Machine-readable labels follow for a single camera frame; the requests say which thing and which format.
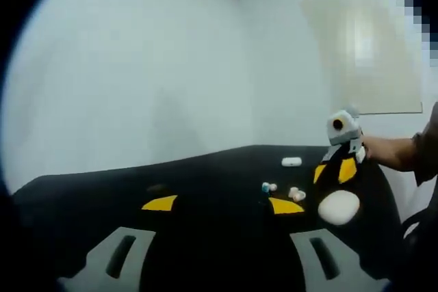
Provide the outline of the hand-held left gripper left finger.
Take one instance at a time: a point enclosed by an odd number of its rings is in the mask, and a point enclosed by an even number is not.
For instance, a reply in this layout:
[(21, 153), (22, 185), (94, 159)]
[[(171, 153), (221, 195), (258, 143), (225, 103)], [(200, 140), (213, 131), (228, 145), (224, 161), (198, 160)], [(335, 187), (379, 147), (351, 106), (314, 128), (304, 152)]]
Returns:
[(167, 291), (180, 279), (178, 194), (103, 194), (70, 204), (57, 225), (67, 291)]

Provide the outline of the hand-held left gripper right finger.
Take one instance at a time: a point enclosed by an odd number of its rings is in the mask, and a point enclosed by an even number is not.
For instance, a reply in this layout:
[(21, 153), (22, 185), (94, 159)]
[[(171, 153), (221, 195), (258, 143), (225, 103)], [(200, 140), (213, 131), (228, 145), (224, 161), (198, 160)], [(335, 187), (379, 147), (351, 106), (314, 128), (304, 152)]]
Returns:
[(266, 201), (272, 291), (380, 291), (387, 284), (363, 268), (364, 252), (342, 232), (359, 215), (357, 197), (325, 197), (315, 214), (289, 200)]

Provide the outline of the person's right hand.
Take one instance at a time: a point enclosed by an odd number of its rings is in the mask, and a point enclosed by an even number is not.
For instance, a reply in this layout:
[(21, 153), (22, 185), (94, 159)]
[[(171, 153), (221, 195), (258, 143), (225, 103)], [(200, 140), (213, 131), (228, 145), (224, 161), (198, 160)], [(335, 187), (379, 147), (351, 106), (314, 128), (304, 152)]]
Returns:
[(362, 135), (361, 141), (365, 148), (366, 157), (378, 161), (381, 139), (370, 135)]

